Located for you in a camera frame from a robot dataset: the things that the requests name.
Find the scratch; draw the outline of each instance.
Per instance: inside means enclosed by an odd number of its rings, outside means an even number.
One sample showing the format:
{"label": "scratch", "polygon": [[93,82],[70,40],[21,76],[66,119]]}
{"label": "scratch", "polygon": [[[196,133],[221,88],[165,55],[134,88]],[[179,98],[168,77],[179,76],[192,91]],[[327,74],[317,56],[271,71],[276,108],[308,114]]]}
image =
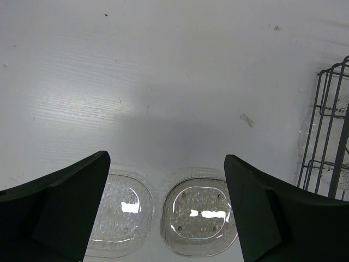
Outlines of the scratch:
{"label": "scratch", "polygon": [[247,115],[242,114],[240,115],[240,118],[245,121],[246,124],[248,124],[250,127],[253,127],[253,125],[255,124],[255,122],[252,121],[252,119],[250,119]]}

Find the table surface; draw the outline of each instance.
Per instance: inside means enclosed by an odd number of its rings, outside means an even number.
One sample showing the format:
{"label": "table surface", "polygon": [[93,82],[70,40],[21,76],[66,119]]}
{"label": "table surface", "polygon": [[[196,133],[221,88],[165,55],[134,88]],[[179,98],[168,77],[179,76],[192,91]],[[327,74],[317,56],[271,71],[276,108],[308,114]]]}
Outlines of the table surface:
{"label": "table surface", "polygon": [[[226,154],[294,183],[316,73],[349,53],[348,9],[345,0],[0,0],[0,189],[98,150],[154,188],[179,168],[221,170]],[[190,260],[161,242],[159,215],[152,229],[118,261]],[[214,259],[243,261],[239,243]]]}

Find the metal wire rack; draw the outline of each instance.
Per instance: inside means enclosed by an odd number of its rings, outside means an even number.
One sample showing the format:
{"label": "metal wire rack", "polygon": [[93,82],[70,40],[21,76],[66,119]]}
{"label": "metal wire rack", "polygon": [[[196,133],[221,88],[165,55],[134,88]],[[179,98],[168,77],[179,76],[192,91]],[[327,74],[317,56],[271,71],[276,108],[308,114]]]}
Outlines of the metal wire rack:
{"label": "metal wire rack", "polygon": [[[315,101],[312,107],[311,121],[309,125],[308,136],[306,139],[305,152],[302,160],[302,166],[298,178],[297,187],[302,187],[305,190],[309,189],[311,175],[315,179],[315,190],[314,193],[318,194],[321,176],[324,169],[327,171],[332,170],[332,177],[330,179],[328,197],[336,198],[338,183],[342,172],[349,173],[349,165],[343,164],[344,157],[349,157],[349,150],[347,146],[347,140],[349,136],[349,106],[345,104],[345,108],[338,108],[339,95],[342,92],[341,87],[345,79],[349,79],[349,56],[347,56],[343,62],[334,64],[331,68],[322,70],[318,73],[318,83],[315,94]],[[329,94],[334,93],[334,100],[331,101]],[[318,114],[320,120],[317,124],[317,130],[314,131],[313,124],[314,118]],[[340,134],[332,134],[339,136],[339,143],[336,147],[335,161],[328,161],[326,158],[328,144],[330,141],[330,135],[332,125],[335,119],[342,119],[343,122]],[[319,141],[321,138],[320,133],[327,129],[326,138],[323,146],[319,148]],[[312,146],[312,152],[308,152],[310,147],[310,141],[315,141]],[[341,199],[345,196],[345,190],[342,191]]]}

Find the paint chip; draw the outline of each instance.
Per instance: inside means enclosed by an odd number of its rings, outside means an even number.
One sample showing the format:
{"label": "paint chip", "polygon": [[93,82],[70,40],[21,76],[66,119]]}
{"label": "paint chip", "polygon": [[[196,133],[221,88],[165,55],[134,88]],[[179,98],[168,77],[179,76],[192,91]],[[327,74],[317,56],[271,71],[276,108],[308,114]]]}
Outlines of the paint chip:
{"label": "paint chip", "polygon": [[255,122],[252,121],[252,119],[250,119],[247,115],[242,114],[240,115],[240,118],[245,121],[246,124],[248,124],[250,127],[253,127],[253,125],[255,124]]}

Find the wire basket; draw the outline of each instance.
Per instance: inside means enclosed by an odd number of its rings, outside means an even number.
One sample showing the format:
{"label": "wire basket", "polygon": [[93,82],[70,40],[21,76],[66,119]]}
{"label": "wire basket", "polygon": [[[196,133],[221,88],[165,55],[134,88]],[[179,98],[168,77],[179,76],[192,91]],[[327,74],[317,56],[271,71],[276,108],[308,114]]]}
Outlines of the wire basket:
{"label": "wire basket", "polygon": [[325,194],[329,198],[337,195],[342,200],[349,190],[349,88],[346,86],[349,87],[349,56],[318,74],[311,118],[303,124],[300,134],[303,160],[297,183],[297,187],[318,194],[324,181],[329,185]]}

